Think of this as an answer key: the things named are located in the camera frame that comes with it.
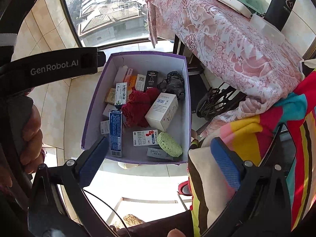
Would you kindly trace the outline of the left hand pink glove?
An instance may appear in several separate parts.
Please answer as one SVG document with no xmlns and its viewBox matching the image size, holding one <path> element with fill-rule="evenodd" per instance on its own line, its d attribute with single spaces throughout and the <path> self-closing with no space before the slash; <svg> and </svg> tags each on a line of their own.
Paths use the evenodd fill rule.
<svg viewBox="0 0 316 237">
<path fill-rule="evenodd" d="M 41 116 L 35 105 L 32 106 L 31 116 L 23 127 L 22 138 L 26 146 L 21 152 L 20 162 L 25 173 L 32 174 L 45 159 L 45 154 L 42 152 Z"/>
</svg>

